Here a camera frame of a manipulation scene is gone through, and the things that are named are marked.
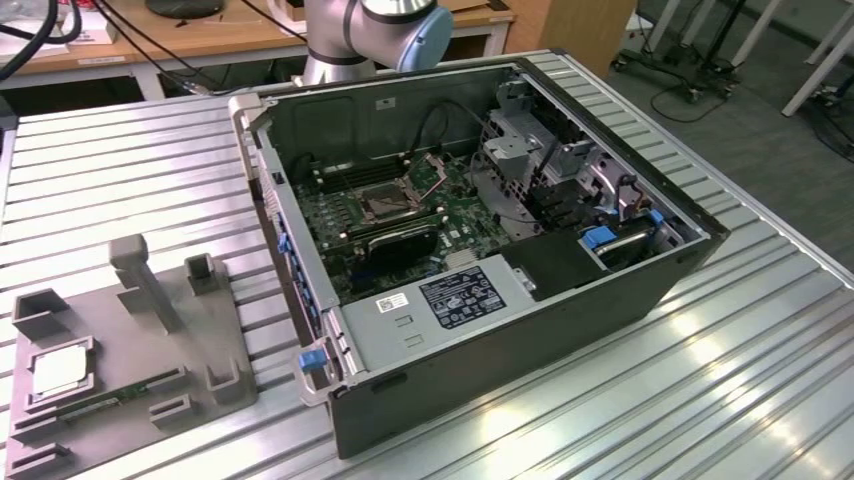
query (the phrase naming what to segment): white table leg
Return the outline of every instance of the white table leg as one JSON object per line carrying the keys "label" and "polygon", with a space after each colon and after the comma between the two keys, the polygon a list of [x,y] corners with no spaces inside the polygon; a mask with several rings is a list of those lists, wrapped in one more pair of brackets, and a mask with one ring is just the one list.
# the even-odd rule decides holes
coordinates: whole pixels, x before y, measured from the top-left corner
{"label": "white table leg", "polygon": [[764,7],[764,11],[761,12],[761,16],[759,20],[756,20],[756,24],[752,26],[752,30],[747,34],[747,38],[744,39],[744,43],[741,43],[737,52],[735,52],[735,56],[732,57],[732,65],[739,67],[741,63],[744,63],[744,59],[749,52],[752,51],[752,47],[756,46],[756,42],[759,41],[759,37],[764,33],[764,30],[768,28],[768,23],[771,23],[771,18],[773,18],[773,13],[776,13],[776,9],[781,5],[783,0],[771,0],[768,2],[767,7]]}
{"label": "white table leg", "polygon": [[716,0],[704,0],[703,4],[699,6],[699,10],[696,11],[696,15],[693,16],[693,20],[691,21],[691,26],[688,27],[688,31],[684,33],[684,37],[681,37],[681,45],[691,45],[693,43],[693,39],[696,38],[699,29],[705,23],[708,13],[711,12],[711,7],[715,6],[715,3]]}
{"label": "white table leg", "polygon": [[482,56],[493,57],[504,53],[504,43],[506,42],[508,23],[496,23],[492,26],[489,35],[485,38],[485,46],[482,47]]}
{"label": "white table leg", "polygon": [[839,18],[839,21],[835,23],[835,25],[829,29],[829,32],[827,32],[827,35],[824,35],[824,38],[821,39],[821,43],[817,45],[817,47],[812,51],[812,55],[809,55],[809,58],[805,59],[805,63],[808,63],[809,65],[815,65],[815,62],[817,62],[817,59],[821,58],[821,55],[824,55],[824,52],[827,51],[829,44],[836,41],[839,34],[847,27],[847,24],[851,21],[851,17],[854,17],[854,3],[851,3],[851,6],[841,14],[841,18]]}
{"label": "white table leg", "polygon": [[157,69],[146,63],[135,63],[130,66],[133,72],[133,78],[138,85],[138,90],[142,92],[142,98],[145,100],[162,100],[165,93],[162,92],[162,86],[159,85],[159,77],[157,76]]}
{"label": "white table leg", "polygon": [[667,26],[669,25],[669,21],[672,20],[672,14],[676,12],[679,3],[681,3],[681,0],[669,0],[667,2],[667,5],[664,6],[661,18],[657,19],[657,23],[655,24],[655,28],[652,29],[652,34],[649,35],[649,42],[647,43],[651,52],[655,51],[657,42],[661,41],[661,37],[664,36],[664,32],[667,31]]}
{"label": "white table leg", "polygon": [[839,40],[839,43],[836,44],[835,48],[829,52],[829,55],[827,55],[827,58],[824,59],[821,64],[817,66],[817,68],[812,72],[812,75],[809,75],[809,78],[807,79],[805,83],[800,87],[800,90],[797,90],[797,93],[795,93],[795,96],[791,97],[791,101],[788,102],[788,105],[785,105],[785,108],[783,108],[783,115],[789,117],[797,111],[797,108],[800,108],[800,105],[803,104],[805,99],[815,92],[815,89],[817,88],[817,85],[824,80],[824,77],[829,73],[829,70],[832,70],[832,67],[836,66],[836,63],[839,63],[839,60],[841,59],[841,56],[847,53],[848,49],[851,48],[851,45],[854,45],[854,25],[851,26],[851,28],[848,29],[848,32],[841,37],[841,40]]}

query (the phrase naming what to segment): metal slatted surface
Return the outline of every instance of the metal slatted surface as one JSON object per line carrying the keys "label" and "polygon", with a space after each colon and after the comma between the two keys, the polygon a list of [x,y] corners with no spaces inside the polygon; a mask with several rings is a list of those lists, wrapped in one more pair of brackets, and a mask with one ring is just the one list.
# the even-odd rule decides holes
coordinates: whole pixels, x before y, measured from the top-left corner
{"label": "metal slatted surface", "polygon": [[334,455],[324,408],[305,408],[290,383],[296,335],[222,99],[22,122],[0,229],[0,404],[10,388],[10,299],[46,285],[71,295],[114,282],[103,244],[130,232],[147,233],[154,270],[200,252],[226,259],[261,388],[252,407],[79,478],[854,473],[849,273],[568,58],[529,59],[732,236],[641,321],[346,461]]}

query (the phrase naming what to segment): blue tab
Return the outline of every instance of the blue tab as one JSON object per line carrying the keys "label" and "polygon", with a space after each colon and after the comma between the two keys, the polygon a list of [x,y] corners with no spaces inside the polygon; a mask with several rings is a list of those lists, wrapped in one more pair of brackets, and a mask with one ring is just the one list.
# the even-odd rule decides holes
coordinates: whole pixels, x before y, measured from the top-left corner
{"label": "blue tab", "polygon": [[288,252],[290,250],[290,241],[288,240],[288,234],[282,233],[278,236],[278,253]]}
{"label": "blue tab", "polygon": [[655,226],[660,226],[661,223],[664,223],[664,215],[661,215],[661,212],[655,209],[649,210],[649,218],[652,219],[652,222],[655,222]]}
{"label": "blue tab", "polygon": [[584,236],[581,237],[581,241],[586,248],[590,250],[600,245],[604,245],[608,242],[616,240],[616,235],[608,227],[596,227],[584,232]]}
{"label": "blue tab", "polygon": [[305,373],[320,370],[325,366],[325,363],[325,352],[321,348],[298,354],[298,368]]}

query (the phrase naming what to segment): gray carpet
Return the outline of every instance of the gray carpet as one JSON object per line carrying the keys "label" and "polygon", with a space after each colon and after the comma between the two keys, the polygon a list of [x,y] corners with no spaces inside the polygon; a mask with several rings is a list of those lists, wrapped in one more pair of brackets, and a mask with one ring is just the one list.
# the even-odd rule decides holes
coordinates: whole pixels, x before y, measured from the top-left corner
{"label": "gray carpet", "polygon": [[[653,18],[665,0],[641,0],[640,11]],[[671,23],[677,29],[693,5],[684,1]],[[701,51],[709,43],[727,7],[717,3],[699,36]],[[731,59],[753,20],[741,15],[721,50]],[[665,49],[661,42],[659,49]],[[854,271],[854,164],[816,140],[801,118],[779,111],[812,68],[803,64],[811,47],[768,29],[739,73],[743,84],[728,102],[693,124],[672,122],[652,112],[649,97],[677,80],[631,65],[610,73],[606,83],[655,118],[672,134],[727,175],[783,220]],[[839,65],[828,83],[837,85],[854,69]],[[713,106],[716,98],[687,104],[665,94],[656,106],[669,116],[692,118]],[[854,132],[854,102],[841,117]]]}

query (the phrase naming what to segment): green circuit board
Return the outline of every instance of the green circuit board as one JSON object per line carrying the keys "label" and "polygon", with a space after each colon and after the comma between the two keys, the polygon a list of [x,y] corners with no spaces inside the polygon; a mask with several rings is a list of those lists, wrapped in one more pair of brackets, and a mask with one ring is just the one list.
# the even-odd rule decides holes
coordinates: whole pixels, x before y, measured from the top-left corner
{"label": "green circuit board", "polygon": [[[445,179],[434,165],[416,157],[401,177],[321,193],[316,185],[296,188],[332,285],[346,304],[441,273],[448,254],[470,249],[482,258],[510,239],[492,219],[468,181],[466,159],[442,158]],[[420,226],[437,229],[434,250],[406,268],[369,274],[358,271],[370,240]]]}

